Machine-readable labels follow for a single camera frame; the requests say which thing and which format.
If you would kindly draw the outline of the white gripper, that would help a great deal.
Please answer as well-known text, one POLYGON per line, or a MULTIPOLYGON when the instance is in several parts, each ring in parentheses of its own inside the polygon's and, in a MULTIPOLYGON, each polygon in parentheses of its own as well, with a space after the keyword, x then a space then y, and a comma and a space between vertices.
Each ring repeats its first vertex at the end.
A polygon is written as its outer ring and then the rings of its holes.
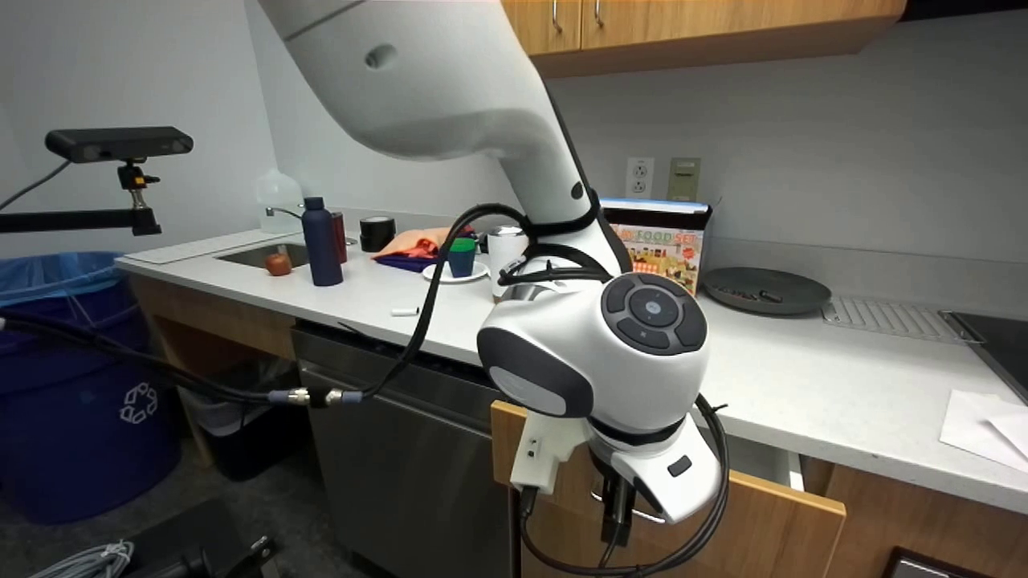
POLYGON ((615 546, 625 543, 624 528, 634 529, 638 490, 661 525, 681 525, 716 499, 724 478, 724 465, 693 419, 685 419, 667 441, 629 446, 586 419, 527 415, 509 483, 552 494, 558 465, 577 446, 594 451, 617 472, 604 472, 600 484, 600 543, 615 546))

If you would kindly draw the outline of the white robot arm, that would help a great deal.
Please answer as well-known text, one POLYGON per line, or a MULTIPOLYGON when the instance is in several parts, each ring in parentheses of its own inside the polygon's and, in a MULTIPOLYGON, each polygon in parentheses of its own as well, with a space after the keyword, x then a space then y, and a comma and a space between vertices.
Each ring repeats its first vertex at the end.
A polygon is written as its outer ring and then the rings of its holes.
POLYGON ((679 283, 629 267, 502 0, 258 0, 297 68, 361 146, 393 158, 498 160, 527 250, 477 334, 487 380, 564 419, 660 516, 724 494, 693 413, 707 317, 679 283))

